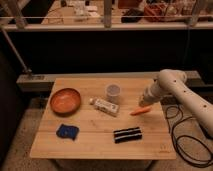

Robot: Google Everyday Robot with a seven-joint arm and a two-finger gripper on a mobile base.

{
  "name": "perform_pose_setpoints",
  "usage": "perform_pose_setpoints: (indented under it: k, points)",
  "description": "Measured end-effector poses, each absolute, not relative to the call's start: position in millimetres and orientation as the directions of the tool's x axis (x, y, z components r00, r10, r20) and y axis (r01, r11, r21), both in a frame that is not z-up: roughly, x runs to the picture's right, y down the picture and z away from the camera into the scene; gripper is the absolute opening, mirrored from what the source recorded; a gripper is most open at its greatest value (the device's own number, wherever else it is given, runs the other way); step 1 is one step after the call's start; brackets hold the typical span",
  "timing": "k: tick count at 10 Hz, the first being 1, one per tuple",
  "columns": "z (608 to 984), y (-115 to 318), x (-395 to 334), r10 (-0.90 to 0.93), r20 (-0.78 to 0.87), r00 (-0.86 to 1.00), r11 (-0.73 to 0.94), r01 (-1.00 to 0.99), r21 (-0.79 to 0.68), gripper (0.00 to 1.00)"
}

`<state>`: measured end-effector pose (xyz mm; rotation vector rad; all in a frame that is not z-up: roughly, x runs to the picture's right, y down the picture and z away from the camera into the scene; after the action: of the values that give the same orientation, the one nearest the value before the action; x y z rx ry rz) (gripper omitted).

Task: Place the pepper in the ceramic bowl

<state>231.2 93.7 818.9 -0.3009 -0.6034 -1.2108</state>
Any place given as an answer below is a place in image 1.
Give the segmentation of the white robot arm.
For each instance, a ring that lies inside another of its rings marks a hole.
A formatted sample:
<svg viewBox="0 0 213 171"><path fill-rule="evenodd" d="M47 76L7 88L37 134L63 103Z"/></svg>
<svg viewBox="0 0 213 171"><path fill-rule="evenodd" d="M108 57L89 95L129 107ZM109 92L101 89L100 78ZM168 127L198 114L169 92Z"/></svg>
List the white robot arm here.
<svg viewBox="0 0 213 171"><path fill-rule="evenodd" d="M197 119L204 130L213 138L213 105L190 90L185 82L184 71L163 69L157 74L156 81L145 88L139 97L140 106L159 102L166 94L172 94Z"/></svg>

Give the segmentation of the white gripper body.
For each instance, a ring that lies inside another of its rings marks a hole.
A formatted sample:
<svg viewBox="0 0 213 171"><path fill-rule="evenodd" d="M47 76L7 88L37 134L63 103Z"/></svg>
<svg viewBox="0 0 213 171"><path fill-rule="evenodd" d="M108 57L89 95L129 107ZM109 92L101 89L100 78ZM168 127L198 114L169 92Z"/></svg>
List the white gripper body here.
<svg viewBox="0 0 213 171"><path fill-rule="evenodd" d="M139 105L141 107L152 105L157 101L158 98L153 95L150 87L147 87L139 97Z"/></svg>

